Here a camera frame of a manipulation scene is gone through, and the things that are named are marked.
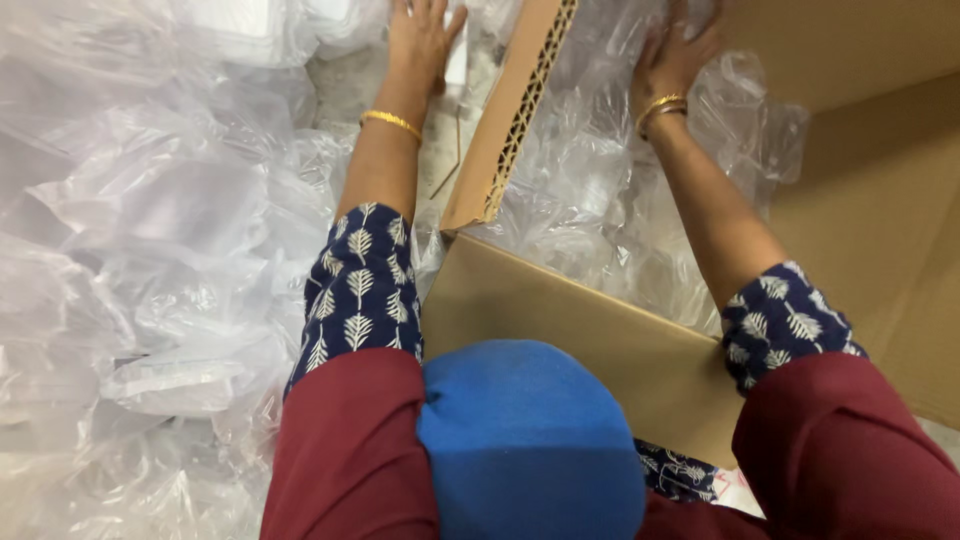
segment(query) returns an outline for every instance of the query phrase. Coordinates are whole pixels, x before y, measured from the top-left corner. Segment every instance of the red sleeve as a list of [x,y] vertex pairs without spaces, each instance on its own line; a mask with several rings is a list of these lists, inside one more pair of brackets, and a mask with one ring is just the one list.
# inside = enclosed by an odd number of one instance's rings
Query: red sleeve
[[767,374],[733,451],[771,530],[960,537],[960,477],[865,358],[808,356]]
[[436,538],[417,360],[397,349],[337,356],[283,407],[261,539]]

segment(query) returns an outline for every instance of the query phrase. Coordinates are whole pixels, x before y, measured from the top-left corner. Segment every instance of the bangle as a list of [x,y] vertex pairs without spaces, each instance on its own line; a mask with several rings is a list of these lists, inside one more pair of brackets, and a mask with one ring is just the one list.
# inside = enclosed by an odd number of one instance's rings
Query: bangle
[[650,121],[654,116],[669,112],[679,112],[686,116],[686,99],[677,94],[671,94],[653,102],[653,104],[647,108],[647,111],[636,121],[636,134],[640,135],[640,138],[643,140],[647,140],[647,125],[650,124]]
[[377,120],[383,120],[384,122],[390,122],[395,126],[399,126],[404,130],[410,132],[411,135],[417,138],[417,144],[423,144],[423,135],[420,134],[420,130],[410,125],[409,122],[400,118],[399,116],[394,116],[389,112],[383,112],[382,110],[367,110],[360,115],[360,127],[363,127],[364,122],[369,118],[375,118]]

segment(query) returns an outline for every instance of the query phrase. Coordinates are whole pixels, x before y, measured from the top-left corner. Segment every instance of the navy blue printed sleeve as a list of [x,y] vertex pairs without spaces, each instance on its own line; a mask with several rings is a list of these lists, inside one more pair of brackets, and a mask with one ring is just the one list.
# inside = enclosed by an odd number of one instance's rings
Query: navy blue printed sleeve
[[365,203],[330,231],[304,288],[300,378],[343,353],[393,347],[422,362],[420,301],[410,260],[410,227],[395,210]]
[[802,356],[867,356],[853,341],[853,329],[843,313],[829,306],[792,260],[745,286],[721,317],[727,369],[744,396],[765,374]]

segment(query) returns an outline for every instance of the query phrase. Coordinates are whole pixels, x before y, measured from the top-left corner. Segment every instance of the woman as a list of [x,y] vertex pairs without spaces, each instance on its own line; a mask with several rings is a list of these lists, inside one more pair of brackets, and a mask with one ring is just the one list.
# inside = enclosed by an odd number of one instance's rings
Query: woman
[[[632,105],[724,318],[747,397],[733,450],[767,519],[645,489],[644,468],[693,469],[645,445],[638,457],[609,392],[552,347],[481,343],[421,370],[408,226],[419,129],[466,12],[445,31],[445,0],[412,7],[395,0],[390,70],[306,286],[261,538],[960,535],[948,458],[687,132],[682,98],[720,36],[715,16],[685,40],[683,1],[644,45]],[[685,476],[708,498],[702,475]]]

